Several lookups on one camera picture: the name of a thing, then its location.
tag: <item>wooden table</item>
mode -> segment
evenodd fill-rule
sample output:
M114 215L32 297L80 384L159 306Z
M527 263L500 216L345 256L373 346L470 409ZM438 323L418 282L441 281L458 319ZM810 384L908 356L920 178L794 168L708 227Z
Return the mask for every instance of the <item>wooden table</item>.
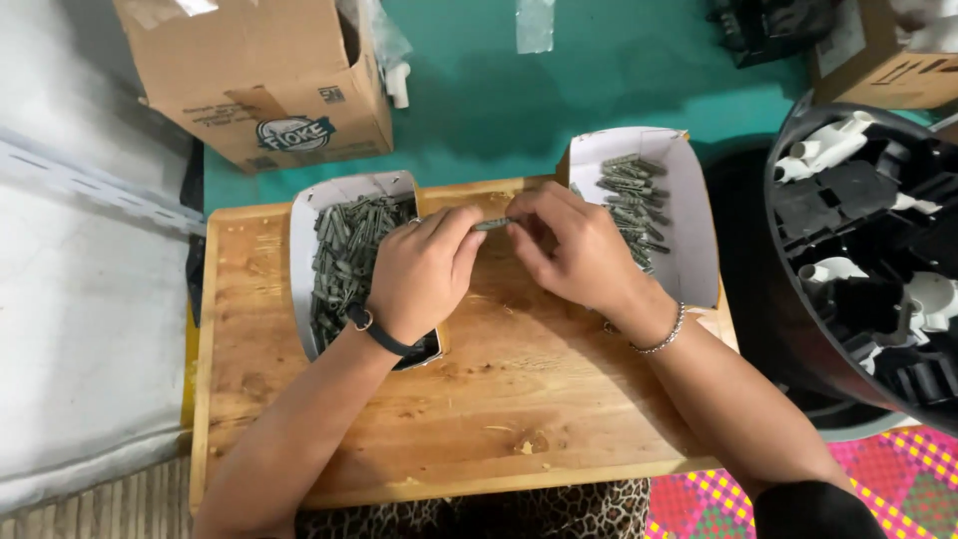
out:
M550 176L428 188L425 215L509 198ZM291 205L209 221L196 380L191 508L243 429L308 366L288 281ZM642 358L596 313L543 291L504 231L480 249L448 321L451 352L392 373L360 413L307 507L376 504L718 466ZM698 319L735 346L724 297Z

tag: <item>right hand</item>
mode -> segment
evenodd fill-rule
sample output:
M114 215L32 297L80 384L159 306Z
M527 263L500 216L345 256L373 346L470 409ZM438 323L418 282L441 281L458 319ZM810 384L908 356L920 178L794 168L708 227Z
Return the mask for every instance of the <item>right hand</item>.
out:
M506 215L518 219L507 230L515 255L539 286L599 311L616 325L639 316L657 334L659 318L664 319L668 335L675 302L632 261L605 208L549 181L517 195ZM543 250L547 243L558 245Z

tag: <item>brown cardboard box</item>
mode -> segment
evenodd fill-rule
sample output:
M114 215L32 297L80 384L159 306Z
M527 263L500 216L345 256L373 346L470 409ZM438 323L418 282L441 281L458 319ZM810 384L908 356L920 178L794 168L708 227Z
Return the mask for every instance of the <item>brown cardboard box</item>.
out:
M145 16L170 2L114 0L149 106L244 171L392 151L372 39L334 0L219 0L195 16Z
M958 98L958 54L899 45L887 0L840 0L835 31L811 54L815 102L932 108Z

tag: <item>bracelet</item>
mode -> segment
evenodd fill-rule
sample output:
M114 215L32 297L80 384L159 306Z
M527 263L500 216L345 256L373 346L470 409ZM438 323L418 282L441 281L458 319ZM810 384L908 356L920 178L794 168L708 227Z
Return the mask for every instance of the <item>bracelet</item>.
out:
M636 346L635 344L632 344L631 342L628 345L632 347L632 350L635 350L636 352L640 354L653 354L655 352L658 352L662 348L665 348L666 346L668 346L670 342L672 342L673 340L675 340L676 337L678 337L678 330L682 329L682 322L684 321L685 321L685 303L682 303L681 301L679 301L678 302L678 319L675 321L675 327L672 328L672 332L669 333L668 337L665 337L665 340L654 345L652 348L639 348L638 346Z

